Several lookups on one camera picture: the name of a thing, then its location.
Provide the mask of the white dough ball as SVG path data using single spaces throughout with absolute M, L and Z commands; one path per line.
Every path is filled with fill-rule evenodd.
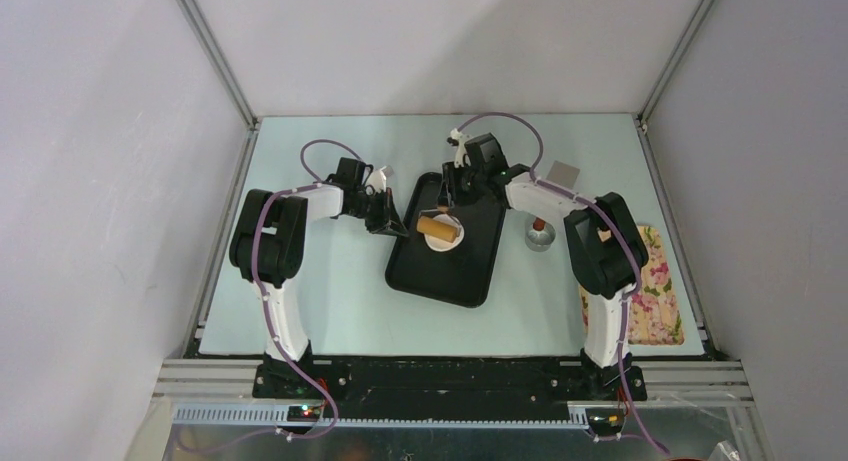
M 427 246 L 436 252 L 447 252 L 456 248 L 465 236 L 460 221 L 447 213 L 422 217 L 418 230 L 424 236 Z

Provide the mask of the wooden dough roller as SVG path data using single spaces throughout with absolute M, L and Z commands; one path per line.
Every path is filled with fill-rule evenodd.
M 444 243 L 455 243 L 459 240 L 462 226 L 450 213 L 447 202 L 439 198 L 438 192 L 422 189 L 418 196 L 418 207 L 415 223 L 418 233 Z

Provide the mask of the black baking tray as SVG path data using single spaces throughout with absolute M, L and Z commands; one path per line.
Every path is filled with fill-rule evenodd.
M 437 252 L 416 231 L 416 223 L 421 212 L 435 206 L 440 185 L 436 172 L 418 178 L 403 218 L 409 235 L 395 242 L 385 281 L 397 291 L 476 308 L 488 296 L 505 209 L 483 199 L 452 210 L 464 228 L 464 239 L 449 251 Z

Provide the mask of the small round metal cup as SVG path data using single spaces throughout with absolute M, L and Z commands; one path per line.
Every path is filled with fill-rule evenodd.
M 547 251 L 556 239 L 556 230 L 541 218 L 533 218 L 527 225 L 525 243 L 534 252 Z

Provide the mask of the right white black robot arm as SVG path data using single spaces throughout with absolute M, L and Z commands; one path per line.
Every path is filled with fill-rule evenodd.
M 541 219 L 565 239 L 574 277 L 589 295 L 583 352 L 593 364 L 583 369 L 581 383 L 593 398 L 610 397 L 622 384 L 629 303 L 649 259 L 625 200 L 615 192 L 586 197 L 526 165 L 511 165 L 491 134 L 471 137 L 454 129 L 447 142 L 456 152 L 442 166 L 440 210 L 489 199 Z

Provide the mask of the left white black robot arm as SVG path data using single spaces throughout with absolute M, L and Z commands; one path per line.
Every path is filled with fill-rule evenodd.
M 315 369 L 301 361 L 311 347 L 293 286 L 303 263 L 307 227 L 347 216 L 363 221 L 370 234 L 408 236 L 388 177 L 386 167 L 376 169 L 342 157 L 335 172 L 312 184 L 277 192 L 253 189 L 246 195 L 229 259 L 260 303 L 266 337 L 264 377 L 277 377 L 292 397 L 308 395 L 317 383 Z

